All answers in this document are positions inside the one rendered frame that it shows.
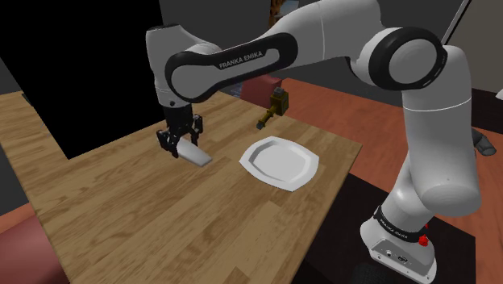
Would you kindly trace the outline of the wooden table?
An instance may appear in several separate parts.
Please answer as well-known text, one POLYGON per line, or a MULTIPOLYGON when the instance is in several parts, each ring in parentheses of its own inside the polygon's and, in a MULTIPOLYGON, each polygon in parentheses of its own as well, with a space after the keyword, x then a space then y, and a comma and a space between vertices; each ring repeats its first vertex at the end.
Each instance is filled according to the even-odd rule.
POLYGON ((290 284, 360 144, 226 94, 204 118, 197 167, 165 152, 156 127, 68 159, 20 93, 0 95, 0 144, 72 284, 290 284), (292 193, 239 158, 268 136, 297 142, 318 172, 292 193))

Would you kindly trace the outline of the black robot stand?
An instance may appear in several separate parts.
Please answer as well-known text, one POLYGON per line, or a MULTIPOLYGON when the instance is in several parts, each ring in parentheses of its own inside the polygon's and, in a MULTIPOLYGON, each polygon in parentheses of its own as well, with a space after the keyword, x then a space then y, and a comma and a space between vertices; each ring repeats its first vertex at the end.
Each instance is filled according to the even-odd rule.
MULTIPOLYGON (((291 284, 417 284, 374 261, 360 225, 388 193, 348 174, 291 284)), ((476 238, 434 217, 428 237, 438 270, 431 284, 476 284, 476 238)))

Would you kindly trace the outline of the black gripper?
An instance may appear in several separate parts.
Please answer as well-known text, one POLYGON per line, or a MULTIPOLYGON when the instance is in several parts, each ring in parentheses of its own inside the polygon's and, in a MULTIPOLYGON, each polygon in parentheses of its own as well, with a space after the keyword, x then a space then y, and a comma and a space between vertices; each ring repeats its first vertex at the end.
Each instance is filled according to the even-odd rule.
POLYGON ((191 104, 181 107, 163 107, 168 130, 157 131, 156 136, 162 149, 178 158, 177 145, 181 136, 189 133, 191 143, 198 146, 199 136, 203 133, 203 119, 193 114, 191 104))

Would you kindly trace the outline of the yellow and grey tool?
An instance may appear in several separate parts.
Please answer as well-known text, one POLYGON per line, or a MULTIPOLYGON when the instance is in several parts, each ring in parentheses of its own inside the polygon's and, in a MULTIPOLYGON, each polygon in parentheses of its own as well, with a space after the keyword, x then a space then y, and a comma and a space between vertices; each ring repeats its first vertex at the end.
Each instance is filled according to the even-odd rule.
POLYGON ((276 87, 270 96, 271 106, 266 110, 266 114, 258 120, 256 128, 261 130, 266 123, 274 116, 283 116, 289 109, 289 93, 281 87, 276 87))

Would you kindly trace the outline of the red sofa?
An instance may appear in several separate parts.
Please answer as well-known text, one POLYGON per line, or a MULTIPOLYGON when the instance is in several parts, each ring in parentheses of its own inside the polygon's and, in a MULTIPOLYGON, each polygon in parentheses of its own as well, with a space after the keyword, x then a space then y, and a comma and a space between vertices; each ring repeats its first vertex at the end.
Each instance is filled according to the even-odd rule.
POLYGON ((61 267, 32 216, 0 234, 0 284, 59 284, 61 267))

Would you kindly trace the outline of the white plate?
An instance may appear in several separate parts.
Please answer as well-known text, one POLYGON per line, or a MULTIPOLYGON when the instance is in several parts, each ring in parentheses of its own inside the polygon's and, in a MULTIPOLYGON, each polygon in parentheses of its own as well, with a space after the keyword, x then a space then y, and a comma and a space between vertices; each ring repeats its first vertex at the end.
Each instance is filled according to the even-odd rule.
POLYGON ((294 192, 317 173, 319 156, 291 140, 270 136, 252 144, 239 163, 256 179, 294 192))

